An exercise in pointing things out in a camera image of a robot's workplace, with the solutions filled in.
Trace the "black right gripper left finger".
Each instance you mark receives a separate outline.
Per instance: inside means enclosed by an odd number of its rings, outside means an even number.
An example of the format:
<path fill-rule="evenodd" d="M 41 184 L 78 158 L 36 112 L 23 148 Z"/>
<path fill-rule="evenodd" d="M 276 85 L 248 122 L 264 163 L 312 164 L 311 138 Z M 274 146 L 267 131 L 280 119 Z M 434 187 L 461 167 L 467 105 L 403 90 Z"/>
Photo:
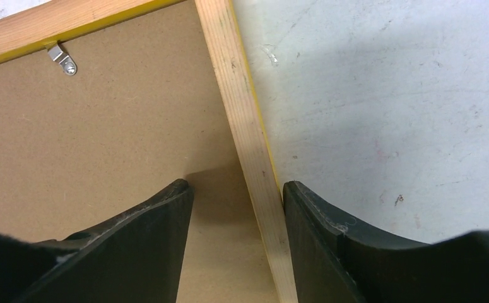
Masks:
<path fill-rule="evenodd" d="M 175 302 L 193 202 L 177 179 L 63 240 L 0 234 L 0 302 Z"/>

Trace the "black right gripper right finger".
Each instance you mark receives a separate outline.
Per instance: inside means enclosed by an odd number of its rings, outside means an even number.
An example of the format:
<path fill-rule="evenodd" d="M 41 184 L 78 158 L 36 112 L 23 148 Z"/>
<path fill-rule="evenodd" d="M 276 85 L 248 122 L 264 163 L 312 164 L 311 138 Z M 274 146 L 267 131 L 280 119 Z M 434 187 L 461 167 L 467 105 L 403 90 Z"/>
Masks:
<path fill-rule="evenodd" d="M 414 241 L 298 181 L 283 186 L 283 204 L 300 302 L 489 302 L 489 230 Z"/>

